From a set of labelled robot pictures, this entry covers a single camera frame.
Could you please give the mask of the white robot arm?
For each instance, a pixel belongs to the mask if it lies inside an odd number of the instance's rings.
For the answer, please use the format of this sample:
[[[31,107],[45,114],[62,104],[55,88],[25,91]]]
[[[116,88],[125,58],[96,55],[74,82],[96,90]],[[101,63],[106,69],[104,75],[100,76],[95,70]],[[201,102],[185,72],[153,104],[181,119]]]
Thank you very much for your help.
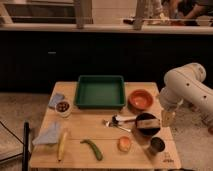
[[[206,70],[199,63],[189,63],[169,70],[164,75],[165,87],[158,99],[162,106],[162,126],[168,127],[176,110],[183,101],[188,101],[200,109],[204,116],[203,123],[213,127],[213,89],[203,84]]]

